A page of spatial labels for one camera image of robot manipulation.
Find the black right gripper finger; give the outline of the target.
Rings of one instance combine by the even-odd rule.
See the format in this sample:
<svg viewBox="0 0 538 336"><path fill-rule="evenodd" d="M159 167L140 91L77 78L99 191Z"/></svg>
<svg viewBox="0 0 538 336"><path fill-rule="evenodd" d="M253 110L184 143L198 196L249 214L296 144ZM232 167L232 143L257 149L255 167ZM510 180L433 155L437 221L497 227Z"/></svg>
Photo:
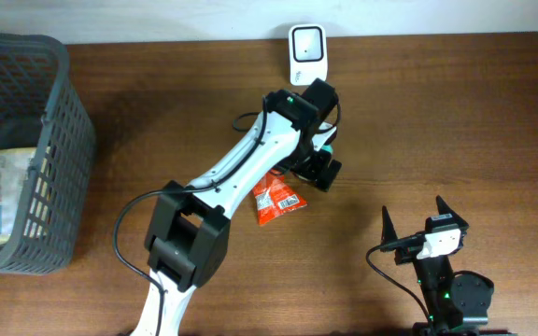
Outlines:
<svg viewBox="0 0 538 336"><path fill-rule="evenodd" d="M394 224L389 215L388 208L382 206L382 232L381 232L381 244L392 245L398 241L398 236L394 228Z"/></svg>
<svg viewBox="0 0 538 336"><path fill-rule="evenodd" d="M440 215L451 215L458 224L465 223L465 220L460 215L458 215L454 210L452 210L451 207L444 201L444 199L440 195L437 195L435 200L436 200L437 210Z"/></svg>

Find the teal tissue pack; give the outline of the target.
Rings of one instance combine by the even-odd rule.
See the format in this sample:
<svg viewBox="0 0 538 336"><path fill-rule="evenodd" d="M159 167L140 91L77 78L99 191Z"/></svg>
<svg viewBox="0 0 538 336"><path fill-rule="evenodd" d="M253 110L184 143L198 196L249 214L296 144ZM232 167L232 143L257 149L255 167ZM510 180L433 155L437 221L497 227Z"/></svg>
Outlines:
<svg viewBox="0 0 538 336"><path fill-rule="evenodd" d="M323 146L321 149L333 154L333 147L331 145Z"/></svg>

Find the red snack bag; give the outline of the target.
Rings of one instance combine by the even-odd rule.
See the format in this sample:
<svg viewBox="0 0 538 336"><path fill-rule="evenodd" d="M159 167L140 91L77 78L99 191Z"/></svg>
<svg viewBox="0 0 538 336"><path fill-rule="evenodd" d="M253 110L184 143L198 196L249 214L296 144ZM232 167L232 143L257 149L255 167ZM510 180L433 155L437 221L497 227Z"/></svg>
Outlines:
<svg viewBox="0 0 538 336"><path fill-rule="evenodd" d="M307 201L285 183L285 177L267 173L252 190L258 223L268 222L307 206Z"/></svg>

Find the yellow wet wipes pack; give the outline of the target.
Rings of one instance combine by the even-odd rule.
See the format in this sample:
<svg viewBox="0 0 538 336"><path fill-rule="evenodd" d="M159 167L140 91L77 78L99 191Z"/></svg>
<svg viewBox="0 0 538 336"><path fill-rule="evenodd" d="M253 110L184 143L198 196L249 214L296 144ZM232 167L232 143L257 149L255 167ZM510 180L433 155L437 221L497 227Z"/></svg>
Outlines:
<svg viewBox="0 0 538 336"><path fill-rule="evenodd" d="M29 164L32 162L36 147L23 147L0 150L0 241L7 240L15 223L16 214L20 205L23 184L28 178ZM35 191L41 197L50 199L46 195L48 183L41 177L37 179ZM39 219L48 219L49 207L40 201L31 201L30 213ZM28 228L24 235L30 238L39 238L47 235L39 224L28 220Z"/></svg>

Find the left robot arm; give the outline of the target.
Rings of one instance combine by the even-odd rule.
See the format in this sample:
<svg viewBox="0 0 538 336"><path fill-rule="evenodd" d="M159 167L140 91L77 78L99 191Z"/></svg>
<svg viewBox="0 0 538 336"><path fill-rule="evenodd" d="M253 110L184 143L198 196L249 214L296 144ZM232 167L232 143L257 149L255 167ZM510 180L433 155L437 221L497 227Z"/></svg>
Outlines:
<svg viewBox="0 0 538 336"><path fill-rule="evenodd" d="M195 289L223 262L231 219L262 178L291 172L322 191L328 190L341 164L329 144L340 111L334 87L315 79L303 93L268 93L262 110L244 137L212 168L186 186L170 181L154 191L157 198L144 247L150 282L135 335L176 335Z"/></svg>

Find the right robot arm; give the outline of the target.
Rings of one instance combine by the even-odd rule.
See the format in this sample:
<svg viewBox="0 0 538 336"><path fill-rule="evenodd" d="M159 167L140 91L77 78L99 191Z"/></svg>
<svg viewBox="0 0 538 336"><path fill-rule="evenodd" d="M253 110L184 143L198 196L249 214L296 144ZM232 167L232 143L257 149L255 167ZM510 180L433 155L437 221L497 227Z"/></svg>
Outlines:
<svg viewBox="0 0 538 336"><path fill-rule="evenodd" d="M452 268L449 257L463 248L469 223L440 196L438 214L427 217L425 228L397 235L387 207L383 207L380 244L370 248L367 264L394 286L409 294L425 315L413 325L414 335L509 335L507 329L485 329L494 283L480 273ZM376 250L394 254L396 265L412 264L423 298L379 270L369 259Z"/></svg>

